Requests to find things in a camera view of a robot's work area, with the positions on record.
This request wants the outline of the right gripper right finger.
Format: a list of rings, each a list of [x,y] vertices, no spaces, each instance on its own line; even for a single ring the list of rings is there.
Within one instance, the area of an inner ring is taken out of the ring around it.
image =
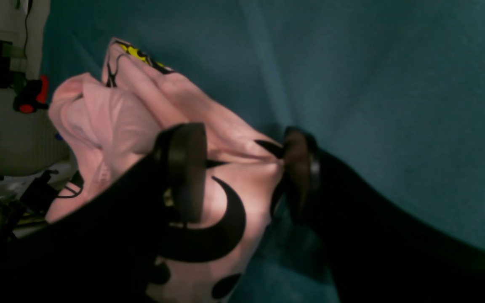
[[[291,219],[325,247],[343,303],[485,303],[485,252],[402,211],[300,128],[284,134]]]

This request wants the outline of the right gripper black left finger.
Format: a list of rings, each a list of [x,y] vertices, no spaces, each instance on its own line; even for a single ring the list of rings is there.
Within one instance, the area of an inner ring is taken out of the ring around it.
[[[201,218],[206,155],[202,123],[165,130],[87,205],[0,245],[0,303],[140,301],[170,219]]]

